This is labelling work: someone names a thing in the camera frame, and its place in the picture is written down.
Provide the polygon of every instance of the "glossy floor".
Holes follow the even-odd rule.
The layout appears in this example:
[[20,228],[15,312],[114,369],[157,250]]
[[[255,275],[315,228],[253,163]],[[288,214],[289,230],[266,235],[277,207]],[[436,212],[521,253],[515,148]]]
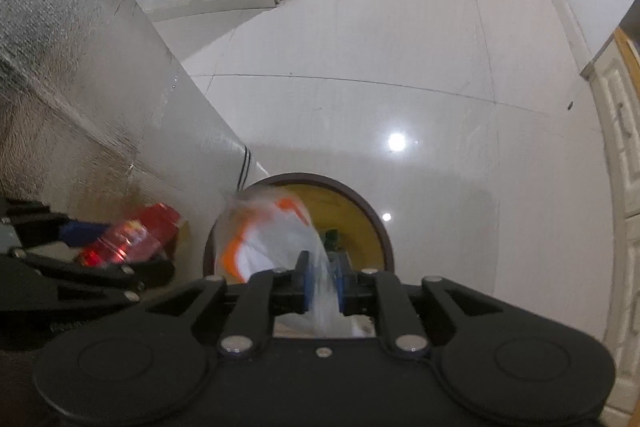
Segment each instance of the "glossy floor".
[[602,133],[551,0],[286,0],[157,28],[269,174],[325,174],[390,214],[401,279],[602,336]]

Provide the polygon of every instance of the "plastic bag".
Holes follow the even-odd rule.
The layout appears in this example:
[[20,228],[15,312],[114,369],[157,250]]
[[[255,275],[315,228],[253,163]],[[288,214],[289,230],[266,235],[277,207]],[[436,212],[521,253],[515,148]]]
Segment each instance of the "plastic bag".
[[309,252],[314,291],[304,315],[287,314],[276,319],[282,336],[365,336],[358,320],[339,312],[329,259],[304,204],[282,188],[245,190],[218,218],[214,232],[216,273],[231,283],[244,283],[252,274],[295,268],[301,251]]

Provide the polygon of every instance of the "white baseboard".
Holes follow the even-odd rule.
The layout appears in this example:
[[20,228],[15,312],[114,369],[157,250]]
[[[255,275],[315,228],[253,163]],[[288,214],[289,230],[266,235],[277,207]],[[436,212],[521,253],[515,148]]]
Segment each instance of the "white baseboard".
[[587,41],[584,39],[582,29],[575,18],[574,12],[571,10],[567,0],[551,0],[558,12],[558,17],[564,28],[564,34],[569,41],[569,47],[574,55],[575,65],[578,73],[582,73],[589,65],[593,54],[589,51]]
[[177,0],[171,3],[142,3],[142,8],[153,22],[201,13],[273,8],[274,0]]

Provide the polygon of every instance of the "red plastic wrapper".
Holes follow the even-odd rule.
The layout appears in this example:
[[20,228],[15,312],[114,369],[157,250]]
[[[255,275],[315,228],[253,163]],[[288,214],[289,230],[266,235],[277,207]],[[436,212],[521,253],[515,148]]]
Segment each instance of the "red plastic wrapper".
[[78,261],[84,266],[148,261],[176,237],[180,220],[180,214],[164,203],[148,206],[84,247]]

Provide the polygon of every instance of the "silver screw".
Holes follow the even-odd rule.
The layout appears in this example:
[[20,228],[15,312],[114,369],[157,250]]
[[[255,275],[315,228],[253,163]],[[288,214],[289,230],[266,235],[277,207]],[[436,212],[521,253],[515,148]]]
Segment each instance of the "silver screw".
[[220,341],[220,347],[228,353],[244,353],[254,347],[254,342],[243,335],[231,335]]
[[396,338],[396,346],[408,353],[421,351],[429,345],[429,341],[419,335],[401,335]]
[[129,299],[131,302],[140,302],[140,295],[132,291],[124,292],[124,296]]
[[328,359],[333,353],[334,350],[331,347],[318,347],[316,349],[316,355],[321,359]]

